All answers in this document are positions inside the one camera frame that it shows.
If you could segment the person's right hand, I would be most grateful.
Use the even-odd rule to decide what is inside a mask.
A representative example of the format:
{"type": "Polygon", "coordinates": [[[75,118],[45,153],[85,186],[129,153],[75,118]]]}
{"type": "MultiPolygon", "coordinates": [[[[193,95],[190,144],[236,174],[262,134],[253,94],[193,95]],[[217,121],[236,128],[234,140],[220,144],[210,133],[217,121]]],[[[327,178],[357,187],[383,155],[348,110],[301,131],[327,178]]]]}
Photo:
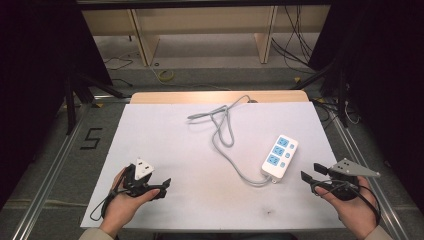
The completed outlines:
{"type": "Polygon", "coordinates": [[[377,200],[369,191],[370,186],[368,181],[362,176],[358,176],[358,180],[360,194],[367,202],[360,197],[349,201],[342,201],[319,186],[315,188],[315,192],[335,208],[340,221],[356,238],[359,234],[377,227],[376,215],[373,211],[377,207],[377,200]]]}

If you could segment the black curtain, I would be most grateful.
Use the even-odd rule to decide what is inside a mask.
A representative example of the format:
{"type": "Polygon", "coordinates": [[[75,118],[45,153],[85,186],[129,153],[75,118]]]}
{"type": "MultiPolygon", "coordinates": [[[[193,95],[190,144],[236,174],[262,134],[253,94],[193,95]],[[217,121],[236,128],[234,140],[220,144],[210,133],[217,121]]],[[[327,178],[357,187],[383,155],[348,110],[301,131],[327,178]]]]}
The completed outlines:
{"type": "Polygon", "coordinates": [[[424,0],[330,0],[310,66],[335,57],[369,8],[345,58],[349,95],[415,204],[424,211],[424,0]]]}
{"type": "Polygon", "coordinates": [[[75,73],[111,83],[77,0],[0,0],[0,210],[75,73]]]}

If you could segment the black metal stand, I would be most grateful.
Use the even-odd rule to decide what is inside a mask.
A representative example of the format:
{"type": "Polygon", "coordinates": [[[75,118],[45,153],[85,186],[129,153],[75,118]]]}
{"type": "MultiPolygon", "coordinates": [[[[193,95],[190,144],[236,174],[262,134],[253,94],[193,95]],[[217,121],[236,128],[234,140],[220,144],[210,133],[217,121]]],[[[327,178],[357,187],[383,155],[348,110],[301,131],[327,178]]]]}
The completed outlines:
{"type": "Polygon", "coordinates": [[[325,66],[323,69],[314,73],[306,80],[301,81],[292,87],[292,90],[301,90],[310,84],[324,79],[324,83],[321,87],[321,94],[326,95],[329,92],[329,86],[331,84],[337,85],[337,116],[339,121],[344,127],[347,127],[348,114],[346,113],[346,100],[347,100],[347,87],[346,77],[343,70],[343,64],[338,63],[336,60],[325,66]]]}
{"type": "Polygon", "coordinates": [[[119,92],[112,87],[101,83],[100,81],[97,81],[85,74],[71,74],[64,81],[68,119],[67,134],[70,134],[73,131],[77,123],[74,96],[77,96],[83,104],[91,104],[94,101],[94,95],[89,89],[90,86],[97,87],[118,99],[130,98],[130,95],[119,92]]]}

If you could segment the aluminium floor rail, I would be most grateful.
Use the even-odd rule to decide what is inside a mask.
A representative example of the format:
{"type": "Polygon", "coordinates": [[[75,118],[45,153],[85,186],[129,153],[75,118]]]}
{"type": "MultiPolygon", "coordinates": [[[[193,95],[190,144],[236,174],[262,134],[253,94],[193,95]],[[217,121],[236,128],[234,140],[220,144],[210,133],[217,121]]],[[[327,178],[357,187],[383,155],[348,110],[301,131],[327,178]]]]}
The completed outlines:
{"type": "Polygon", "coordinates": [[[37,188],[35,196],[29,200],[28,206],[25,208],[25,213],[17,225],[12,240],[28,240],[47,202],[48,196],[60,175],[61,169],[64,166],[89,109],[90,104],[81,104],[76,110],[77,120],[75,126],[69,133],[65,134],[64,139],[60,141],[60,148],[57,150],[52,163],[49,165],[48,171],[43,176],[42,183],[37,188]]]}
{"type": "Polygon", "coordinates": [[[328,120],[322,125],[336,159],[347,158],[381,174],[380,178],[369,179],[380,204],[381,224],[394,239],[412,240],[402,219],[402,213],[405,207],[411,206],[411,200],[369,132],[361,123],[343,122],[336,107],[329,107],[327,113],[328,120]]]}

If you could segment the person's left hand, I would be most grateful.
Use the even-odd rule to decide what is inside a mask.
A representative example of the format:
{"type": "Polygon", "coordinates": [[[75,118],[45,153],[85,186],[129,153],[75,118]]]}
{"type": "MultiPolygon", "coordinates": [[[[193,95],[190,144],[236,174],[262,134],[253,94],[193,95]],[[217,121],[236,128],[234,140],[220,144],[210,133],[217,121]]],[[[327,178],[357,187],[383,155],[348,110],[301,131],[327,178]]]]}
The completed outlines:
{"type": "Polygon", "coordinates": [[[151,201],[159,192],[159,189],[153,189],[135,198],[126,193],[119,193],[109,203],[99,229],[114,239],[121,228],[133,219],[137,210],[143,204],[151,201]]]}

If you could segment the wooden shelf unit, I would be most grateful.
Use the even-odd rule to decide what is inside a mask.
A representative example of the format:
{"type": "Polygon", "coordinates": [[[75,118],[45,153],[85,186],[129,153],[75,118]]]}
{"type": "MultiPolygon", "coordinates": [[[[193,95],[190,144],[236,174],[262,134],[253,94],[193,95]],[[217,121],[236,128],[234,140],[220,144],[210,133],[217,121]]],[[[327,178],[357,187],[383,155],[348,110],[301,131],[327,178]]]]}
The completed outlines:
{"type": "Polygon", "coordinates": [[[133,36],[145,65],[153,61],[162,35],[250,33],[259,61],[268,62],[271,36],[288,33],[296,20],[303,33],[322,31],[330,7],[255,6],[165,9],[84,10],[94,36],[133,36]]]}

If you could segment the white power strip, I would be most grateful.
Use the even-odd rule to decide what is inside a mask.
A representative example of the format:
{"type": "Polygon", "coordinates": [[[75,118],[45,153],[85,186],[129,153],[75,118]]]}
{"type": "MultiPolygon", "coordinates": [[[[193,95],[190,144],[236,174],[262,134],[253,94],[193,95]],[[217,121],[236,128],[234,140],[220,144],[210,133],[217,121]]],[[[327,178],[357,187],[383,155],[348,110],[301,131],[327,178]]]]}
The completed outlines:
{"type": "Polygon", "coordinates": [[[278,183],[284,177],[299,146],[297,140],[279,135],[261,166],[263,175],[278,183]]]}

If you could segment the wooden table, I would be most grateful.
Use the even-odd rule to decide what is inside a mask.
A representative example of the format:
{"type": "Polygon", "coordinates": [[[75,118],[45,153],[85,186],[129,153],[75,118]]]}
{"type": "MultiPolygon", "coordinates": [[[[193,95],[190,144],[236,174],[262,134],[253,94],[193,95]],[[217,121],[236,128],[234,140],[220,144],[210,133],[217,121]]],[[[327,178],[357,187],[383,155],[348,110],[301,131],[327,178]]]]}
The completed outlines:
{"type": "Polygon", "coordinates": [[[258,91],[185,91],[138,92],[132,95],[131,104],[217,104],[231,103],[247,95],[259,103],[308,102],[302,90],[258,91]]]}

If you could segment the white table mat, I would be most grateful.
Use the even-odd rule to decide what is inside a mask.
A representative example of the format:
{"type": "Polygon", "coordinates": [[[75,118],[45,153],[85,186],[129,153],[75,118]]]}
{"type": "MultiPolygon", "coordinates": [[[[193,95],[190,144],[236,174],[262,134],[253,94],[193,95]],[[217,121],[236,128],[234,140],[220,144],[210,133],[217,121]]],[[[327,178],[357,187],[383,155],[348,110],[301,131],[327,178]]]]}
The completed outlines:
{"type": "Polygon", "coordinates": [[[170,232],[249,232],[340,227],[336,211],[315,196],[302,171],[335,164],[323,127],[309,102],[241,103],[230,111],[225,137],[235,143],[214,150],[211,104],[129,104],[118,124],[82,227],[98,226],[96,206],[114,176],[138,158],[154,167],[150,179],[171,178],[165,198],[143,205],[130,227],[170,232]],[[261,165],[279,135],[298,141],[298,149],[277,184],[262,179],[261,165]]]}

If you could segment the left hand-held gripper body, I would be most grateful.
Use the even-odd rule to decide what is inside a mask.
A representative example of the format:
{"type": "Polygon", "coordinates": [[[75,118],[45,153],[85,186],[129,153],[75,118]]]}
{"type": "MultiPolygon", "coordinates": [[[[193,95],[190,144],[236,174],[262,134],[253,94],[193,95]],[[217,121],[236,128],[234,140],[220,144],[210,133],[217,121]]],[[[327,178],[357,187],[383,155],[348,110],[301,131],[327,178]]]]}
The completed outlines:
{"type": "Polygon", "coordinates": [[[149,185],[148,181],[152,176],[154,167],[148,162],[138,158],[135,164],[130,164],[124,172],[123,187],[131,197],[144,195],[150,190],[160,189],[160,185],[149,185]]]}

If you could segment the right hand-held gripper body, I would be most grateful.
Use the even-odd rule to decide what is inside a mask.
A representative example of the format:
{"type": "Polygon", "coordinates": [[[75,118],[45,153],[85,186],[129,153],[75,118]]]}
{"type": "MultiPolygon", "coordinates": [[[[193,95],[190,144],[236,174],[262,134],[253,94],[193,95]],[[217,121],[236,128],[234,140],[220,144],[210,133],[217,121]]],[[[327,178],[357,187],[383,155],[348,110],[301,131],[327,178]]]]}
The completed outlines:
{"type": "Polygon", "coordinates": [[[342,159],[328,169],[331,180],[329,191],[342,201],[357,197],[360,190],[358,176],[379,178],[381,174],[348,159],[342,159]]]}

